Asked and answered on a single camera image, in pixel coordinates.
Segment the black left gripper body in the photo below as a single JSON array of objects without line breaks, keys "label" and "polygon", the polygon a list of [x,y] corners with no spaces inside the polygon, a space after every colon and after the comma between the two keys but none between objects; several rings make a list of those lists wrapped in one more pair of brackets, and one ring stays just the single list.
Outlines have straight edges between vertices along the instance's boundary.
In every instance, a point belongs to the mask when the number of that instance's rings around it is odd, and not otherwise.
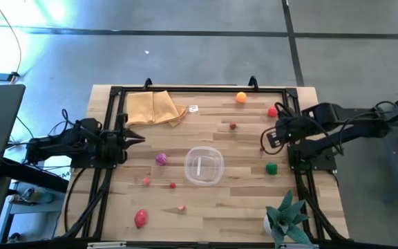
[{"label": "black left gripper body", "polygon": [[127,155],[125,139],[119,130],[102,130],[99,134],[101,143],[97,145],[97,158],[105,162],[125,162]]}]

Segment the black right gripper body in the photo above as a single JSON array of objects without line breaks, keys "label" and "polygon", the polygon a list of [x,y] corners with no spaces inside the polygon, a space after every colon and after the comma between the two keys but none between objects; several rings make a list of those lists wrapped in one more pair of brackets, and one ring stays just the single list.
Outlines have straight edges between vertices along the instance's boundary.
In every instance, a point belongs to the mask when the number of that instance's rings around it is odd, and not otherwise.
[{"label": "black right gripper body", "polygon": [[278,120],[276,122],[276,137],[281,144],[287,142],[296,142],[304,138],[303,120],[301,116],[285,107],[282,103],[276,103],[275,108],[278,111]]}]

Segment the large red toy pepper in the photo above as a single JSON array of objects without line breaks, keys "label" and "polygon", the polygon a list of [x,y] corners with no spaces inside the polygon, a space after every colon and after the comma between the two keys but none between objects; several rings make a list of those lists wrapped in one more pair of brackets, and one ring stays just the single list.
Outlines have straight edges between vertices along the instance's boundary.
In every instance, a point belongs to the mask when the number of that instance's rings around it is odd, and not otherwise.
[{"label": "large red toy pepper", "polygon": [[137,229],[143,228],[148,219],[148,213],[145,209],[140,209],[137,211],[134,217],[134,223]]}]

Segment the clear plastic tupperware container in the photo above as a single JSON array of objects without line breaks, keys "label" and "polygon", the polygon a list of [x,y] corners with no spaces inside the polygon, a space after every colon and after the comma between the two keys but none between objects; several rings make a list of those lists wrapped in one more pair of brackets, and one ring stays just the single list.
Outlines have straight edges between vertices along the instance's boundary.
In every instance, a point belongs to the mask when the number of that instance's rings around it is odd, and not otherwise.
[{"label": "clear plastic tupperware container", "polygon": [[191,183],[199,186],[217,184],[225,170],[222,154],[213,147],[194,147],[184,160],[184,175]]}]

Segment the folded yellow cloth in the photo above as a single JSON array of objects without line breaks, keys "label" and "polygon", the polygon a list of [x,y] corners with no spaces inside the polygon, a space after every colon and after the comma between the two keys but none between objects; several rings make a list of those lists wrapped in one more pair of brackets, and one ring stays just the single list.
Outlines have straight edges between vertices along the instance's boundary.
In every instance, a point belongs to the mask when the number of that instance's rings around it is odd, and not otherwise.
[{"label": "folded yellow cloth", "polygon": [[178,125],[187,113],[186,106],[175,104],[167,91],[129,93],[126,97],[128,126],[169,123]]}]

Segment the black desk beam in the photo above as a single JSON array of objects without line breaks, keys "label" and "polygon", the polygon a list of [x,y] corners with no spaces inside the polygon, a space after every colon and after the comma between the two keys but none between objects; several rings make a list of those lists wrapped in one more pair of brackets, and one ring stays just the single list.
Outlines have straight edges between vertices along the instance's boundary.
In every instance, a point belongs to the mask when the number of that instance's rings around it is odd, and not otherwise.
[{"label": "black desk beam", "polygon": [[66,192],[68,187],[68,181],[56,174],[8,158],[0,158],[0,176],[7,176],[11,179],[63,193]]}]

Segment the green artificial succulent plant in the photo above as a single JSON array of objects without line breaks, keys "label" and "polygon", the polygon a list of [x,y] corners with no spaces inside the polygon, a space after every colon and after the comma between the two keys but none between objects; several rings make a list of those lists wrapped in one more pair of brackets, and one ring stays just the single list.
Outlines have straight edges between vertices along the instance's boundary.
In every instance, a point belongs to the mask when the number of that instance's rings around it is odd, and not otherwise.
[{"label": "green artificial succulent plant", "polygon": [[275,249],[283,244],[285,237],[289,237],[296,243],[314,245],[308,235],[298,227],[299,223],[309,219],[307,215],[300,213],[304,205],[305,200],[294,203],[292,190],[289,190],[278,208],[265,207],[272,229],[271,237],[274,240]]}]

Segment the light blue shelf rack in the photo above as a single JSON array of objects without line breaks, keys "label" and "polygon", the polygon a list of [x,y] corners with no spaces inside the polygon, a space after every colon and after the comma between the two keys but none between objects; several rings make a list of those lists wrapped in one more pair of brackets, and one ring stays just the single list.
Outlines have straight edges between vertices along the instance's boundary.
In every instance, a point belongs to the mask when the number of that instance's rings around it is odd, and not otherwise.
[{"label": "light blue shelf rack", "polygon": [[21,235],[20,242],[48,240],[55,236],[64,194],[51,192],[55,198],[46,204],[12,204],[7,196],[0,215],[0,243],[7,242],[14,233]]}]

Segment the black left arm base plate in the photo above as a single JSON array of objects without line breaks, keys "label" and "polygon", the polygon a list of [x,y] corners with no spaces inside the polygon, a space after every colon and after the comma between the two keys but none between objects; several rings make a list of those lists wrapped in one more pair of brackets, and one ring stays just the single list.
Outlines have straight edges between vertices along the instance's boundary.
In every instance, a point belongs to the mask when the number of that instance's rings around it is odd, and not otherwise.
[{"label": "black left arm base plate", "polygon": [[89,169],[113,169],[117,167],[114,160],[100,160],[95,157],[78,157],[73,158],[70,163],[72,168],[89,168]]}]

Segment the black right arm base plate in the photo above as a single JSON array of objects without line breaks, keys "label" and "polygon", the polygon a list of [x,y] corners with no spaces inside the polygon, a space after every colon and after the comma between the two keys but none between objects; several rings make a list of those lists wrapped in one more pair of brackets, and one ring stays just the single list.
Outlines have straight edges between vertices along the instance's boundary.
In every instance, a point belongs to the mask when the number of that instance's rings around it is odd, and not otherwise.
[{"label": "black right arm base plate", "polygon": [[290,168],[293,170],[333,171],[337,169],[334,152],[331,149],[325,149],[313,155],[304,156],[298,145],[288,145],[287,152]]}]

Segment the silver metal bracket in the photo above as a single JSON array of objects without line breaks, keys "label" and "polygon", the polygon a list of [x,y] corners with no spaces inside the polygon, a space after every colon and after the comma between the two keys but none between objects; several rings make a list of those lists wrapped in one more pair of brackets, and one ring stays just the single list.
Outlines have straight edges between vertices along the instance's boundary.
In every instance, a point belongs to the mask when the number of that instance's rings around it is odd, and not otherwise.
[{"label": "silver metal bracket", "polygon": [[125,249],[126,242],[123,241],[101,241],[88,243],[86,249]]},{"label": "silver metal bracket", "polygon": [[278,249],[320,249],[318,245],[306,245],[300,243],[283,243]]}]

